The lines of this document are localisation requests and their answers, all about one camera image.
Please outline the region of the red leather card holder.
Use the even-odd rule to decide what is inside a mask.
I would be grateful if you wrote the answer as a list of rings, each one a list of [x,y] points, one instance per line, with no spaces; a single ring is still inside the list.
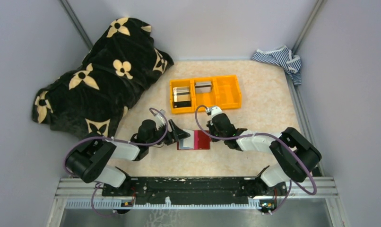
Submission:
[[[177,142],[177,150],[210,150],[211,138],[201,130],[188,130],[190,137]]]

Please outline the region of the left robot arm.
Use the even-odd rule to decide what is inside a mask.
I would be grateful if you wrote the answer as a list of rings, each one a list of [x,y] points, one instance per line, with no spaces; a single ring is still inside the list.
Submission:
[[[144,120],[130,142],[103,139],[89,134],[84,143],[77,145],[66,157],[65,167],[85,183],[104,183],[113,186],[121,196],[130,193],[129,175],[118,167],[108,165],[110,159],[140,161],[149,153],[153,145],[171,145],[183,139],[192,138],[193,133],[180,129],[173,120],[157,124],[154,120]]]

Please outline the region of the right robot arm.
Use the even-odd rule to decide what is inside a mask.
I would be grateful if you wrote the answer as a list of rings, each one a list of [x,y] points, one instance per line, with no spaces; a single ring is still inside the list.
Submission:
[[[218,106],[206,109],[210,116],[207,122],[209,134],[214,142],[222,140],[230,149],[257,151],[272,154],[277,163],[259,175],[257,191],[270,194],[275,185],[292,180],[301,183],[321,161],[321,153],[295,128],[269,134],[236,128]]]

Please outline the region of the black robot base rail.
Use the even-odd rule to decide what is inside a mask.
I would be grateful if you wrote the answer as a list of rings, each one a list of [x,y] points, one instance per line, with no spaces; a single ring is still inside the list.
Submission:
[[[247,204],[256,196],[284,196],[286,184],[264,186],[257,177],[131,177],[119,187],[106,184],[105,197],[129,196],[136,205]]]

